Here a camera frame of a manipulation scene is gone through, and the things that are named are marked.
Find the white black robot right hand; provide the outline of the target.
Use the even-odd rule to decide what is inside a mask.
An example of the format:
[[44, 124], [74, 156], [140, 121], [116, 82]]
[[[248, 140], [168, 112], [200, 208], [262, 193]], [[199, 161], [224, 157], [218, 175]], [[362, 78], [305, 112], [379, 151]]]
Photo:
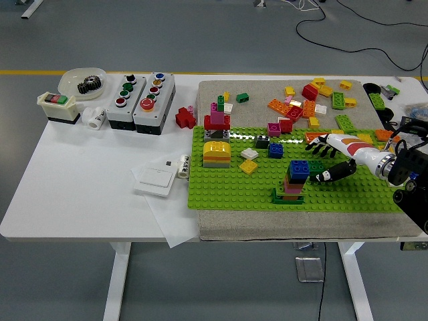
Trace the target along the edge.
[[334, 157], [337, 152], [350, 158], [348, 161], [338, 163], [325, 170], [321, 174], [312, 177], [311, 181], [333, 182], [353, 175], [356, 172], [357, 165], [365, 165], [370, 172], [382, 179], [387, 180], [390, 171], [395, 163], [395, 155], [388, 151], [381, 151], [373, 145], [359, 139], [356, 136], [348, 134], [323, 134], [317, 136], [307, 147], [306, 150], [313, 154], [322, 152], [320, 156], [326, 156], [331, 150], [330, 157]]

